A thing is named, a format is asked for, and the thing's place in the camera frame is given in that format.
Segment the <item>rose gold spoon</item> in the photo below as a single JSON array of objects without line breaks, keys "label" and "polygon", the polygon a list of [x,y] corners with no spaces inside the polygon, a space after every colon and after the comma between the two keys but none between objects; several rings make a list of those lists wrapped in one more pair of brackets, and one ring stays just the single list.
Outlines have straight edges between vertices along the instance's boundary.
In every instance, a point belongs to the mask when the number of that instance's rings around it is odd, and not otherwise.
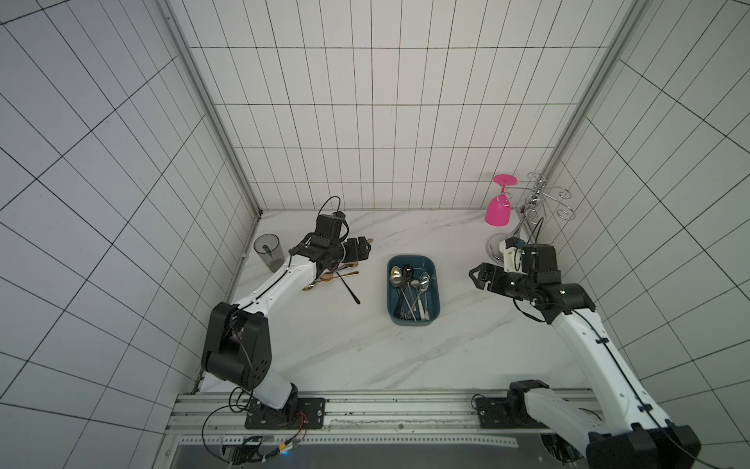
[{"label": "rose gold spoon", "polygon": [[330,279],[332,279],[332,278],[333,278],[333,277],[335,277],[335,276],[336,276],[336,275],[337,275],[338,273],[340,273],[340,272],[342,272],[342,271],[345,271],[345,270],[347,270],[347,269],[353,269],[353,268],[356,268],[356,267],[357,267],[358,265],[359,265],[359,263],[357,263],[357,262],[354,262],[354,263],[347,263],[347,264],[342,264],[342,265],[339,265],[339,266],[337,266],[337,267],[336,267],[336,268],[335,268],[335,269],[334,269],[333,271],[331,271],[331,272],[327,272],[327,273],[325,273],[324,275],[325,275],[326,277],[329,277]]}]

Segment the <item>small silver spoon front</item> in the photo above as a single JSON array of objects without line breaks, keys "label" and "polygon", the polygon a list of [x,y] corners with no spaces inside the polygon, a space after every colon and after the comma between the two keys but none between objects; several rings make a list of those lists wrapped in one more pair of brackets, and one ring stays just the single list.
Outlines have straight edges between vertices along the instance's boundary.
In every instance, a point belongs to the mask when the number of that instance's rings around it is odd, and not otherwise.
[{"label": "small silver spoon front", "polygon": [[428,277],[421,277],[419,281],[417,281],[417,279],[414,279],[414,281],[410,283],[410,285],[417,291],[416,305],[418,307],[420,320],[430,319],[429,314],[425,307],[425,303],[422,300],[423,294],[426,293],[429,288],[429,283],[430,283],[430,280]]}]

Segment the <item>teal plastic storage box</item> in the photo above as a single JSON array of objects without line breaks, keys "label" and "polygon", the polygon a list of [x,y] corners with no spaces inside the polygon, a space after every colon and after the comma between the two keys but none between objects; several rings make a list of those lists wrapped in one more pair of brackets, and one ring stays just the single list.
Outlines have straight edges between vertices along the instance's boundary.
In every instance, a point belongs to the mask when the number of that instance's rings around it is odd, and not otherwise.
[{"label": "teal plastic storage box", "polygon": [[[402,320],[395,313],[398,293],[390,284],[390,271],[394,266],[403,267],[404,265],[410,265],[413,268],[412,281],[414,281],[414,279],[419,281],[421,277],[428,277],[430,280],[429,288],[422,296],[422,300],[425,303],[426,310],[430,317],[429,320],[420,320],[418,307],[416,305],[417,291],[411,285],[408,287],[407,294],[417,320]],[[390,319],[398,326],[429,326],[429,324],[432,324],[437,318],[439,318],[439,313],[441,312],[441,300],[439,300],[437,268],[434,261],[429,257],[417,254],[402,254],[391,258],[387,265],[386,289],[387,312]]]}]

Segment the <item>large silver spoon front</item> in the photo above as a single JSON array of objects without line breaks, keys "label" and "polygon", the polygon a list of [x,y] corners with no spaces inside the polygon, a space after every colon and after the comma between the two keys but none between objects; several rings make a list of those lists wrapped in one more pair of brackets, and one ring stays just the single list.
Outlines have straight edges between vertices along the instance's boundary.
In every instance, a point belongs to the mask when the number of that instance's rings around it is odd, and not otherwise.
[{"label": "large silver spoon front", "polygon": [[413,308],[410,306],[409,300],[406,297],[406,293],[404,291],[406,280],[400,267],[392,267],[390,271],[389,281],[392,287],[394,287],[394,289],[396,289],[396,292],[398,293],[395,313],[402,320],[417,320],[416,314],[414,313]]}]

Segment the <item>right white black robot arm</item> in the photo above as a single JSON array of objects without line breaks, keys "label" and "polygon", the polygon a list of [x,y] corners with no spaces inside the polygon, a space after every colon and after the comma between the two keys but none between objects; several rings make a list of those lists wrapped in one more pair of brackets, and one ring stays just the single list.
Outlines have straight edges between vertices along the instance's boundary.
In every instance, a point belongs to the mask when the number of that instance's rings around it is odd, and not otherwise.
[{"label": "right white black robot arm", "polygon": [[585,288],[563,283],[554,246],[526,244],[503,265],[482,263],[469,277],[475,287],[529,302],[538,321],[552,326],[576,358],[602,409],[594,417],[540,380],[512,383],[501,420],[516,428],[543,425],[583,456],[592,468],[689,468],[701,443],[646,392],[611,344]]}]

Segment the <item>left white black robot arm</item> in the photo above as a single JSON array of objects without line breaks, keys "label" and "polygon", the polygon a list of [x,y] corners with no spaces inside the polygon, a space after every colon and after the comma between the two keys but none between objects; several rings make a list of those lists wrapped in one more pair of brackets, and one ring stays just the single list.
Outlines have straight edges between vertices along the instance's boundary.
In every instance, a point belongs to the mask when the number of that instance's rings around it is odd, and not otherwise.
[{"label": "left white black robot arm", "polygon": [[202,369],[250,393],[266,408],[295,410],[296,386],[271,368],[269,316],[339,265],[368,259],[370,242],[341,232],[348,229],[341,211],[318,215],[316,228],[290,250],[289,259],[265,283],[236,304],[217,304],[209,318]]}]

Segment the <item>grey translucent cup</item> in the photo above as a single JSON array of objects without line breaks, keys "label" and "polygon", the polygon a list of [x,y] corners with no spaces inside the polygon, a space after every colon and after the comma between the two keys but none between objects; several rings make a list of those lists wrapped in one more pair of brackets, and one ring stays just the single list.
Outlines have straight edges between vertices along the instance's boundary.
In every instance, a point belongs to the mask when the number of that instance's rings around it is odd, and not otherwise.
[{"label": "grey translucent cup", "polygon": [[256,238],[253,249],[272,273],[284,264],[286,256],[276,234],[261,234]]}]

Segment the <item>pink upside-down wine glass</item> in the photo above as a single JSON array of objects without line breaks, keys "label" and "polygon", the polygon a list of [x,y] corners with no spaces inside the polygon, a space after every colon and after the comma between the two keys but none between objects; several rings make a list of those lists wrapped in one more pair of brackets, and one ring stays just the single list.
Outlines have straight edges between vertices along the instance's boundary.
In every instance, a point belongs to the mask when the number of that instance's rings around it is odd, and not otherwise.
[{"label": "pink upside-down wine glass", "polygon": [[500,189],[500,192],[490,201],[484,221],[495,228],[505,227],[510,223],[512,214],[507,189],[517,186],[519,180],[512,175],[499,174],[493,178],[492,182]]}]

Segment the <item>chrome glass holder stand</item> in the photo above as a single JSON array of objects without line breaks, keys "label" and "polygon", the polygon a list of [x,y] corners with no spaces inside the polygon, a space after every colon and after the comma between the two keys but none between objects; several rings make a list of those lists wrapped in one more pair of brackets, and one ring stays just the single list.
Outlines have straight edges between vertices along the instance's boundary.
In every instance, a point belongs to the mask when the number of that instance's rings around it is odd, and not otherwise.
[{"label": "chrome glass holder stand", "polygon": [[503,267],[501,244],[506,238],[517,236],[525,244],[533,243],[541,234],[545,220],[552,216],[564,222],[575,218],[575,210],[566,203],[571,199],[570,191],[558,186],[549,187],[548,180],[542,174],[529,172],[527,179],[519,180],[517,186],[507,189],[507,195],[512,214],[510,223],[505,227],[511,225],[514,216],[517,223],[509,234],[494,234],[486,243],[489,259],[500,267]]}]

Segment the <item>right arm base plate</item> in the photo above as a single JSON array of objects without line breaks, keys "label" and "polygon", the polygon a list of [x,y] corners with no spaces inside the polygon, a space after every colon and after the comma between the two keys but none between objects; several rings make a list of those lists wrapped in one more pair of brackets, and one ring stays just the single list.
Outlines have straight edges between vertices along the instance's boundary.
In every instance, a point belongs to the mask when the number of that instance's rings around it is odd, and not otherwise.
[{"label": "right arm base plate", "polygon": [[506,398],[488,398],[481,394],[472,396],[471,406],[482,429],[524,428],[525,419]]}]

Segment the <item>aluminium rail frame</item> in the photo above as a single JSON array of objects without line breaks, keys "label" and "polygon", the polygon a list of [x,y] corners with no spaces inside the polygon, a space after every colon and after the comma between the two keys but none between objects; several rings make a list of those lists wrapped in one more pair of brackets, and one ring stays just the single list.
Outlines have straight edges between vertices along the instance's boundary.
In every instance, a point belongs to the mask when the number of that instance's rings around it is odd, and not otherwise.
[{"label": "aluminium rail frame", "polygon": [[247,430],[247,412],[226,393],[178,398],[156,455],[156,468],[229,468],[232,453],[266,455],[250,468],[585,468],[587,460],[543,425],[482,429],[472,396],[505,390],[307,392],[324,398],[321,429]]}]

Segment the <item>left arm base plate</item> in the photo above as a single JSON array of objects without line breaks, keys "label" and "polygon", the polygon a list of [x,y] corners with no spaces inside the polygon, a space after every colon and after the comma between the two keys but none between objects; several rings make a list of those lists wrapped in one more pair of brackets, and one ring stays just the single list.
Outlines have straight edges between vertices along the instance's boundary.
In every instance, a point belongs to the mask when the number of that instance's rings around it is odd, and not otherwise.
[{"label": "left arm base plate", "polygon": [[324,398],[291,396],[281,410],[275,410],[254,399],[248,410],[244,428],[247,430],[321,429],[325,416]]}]

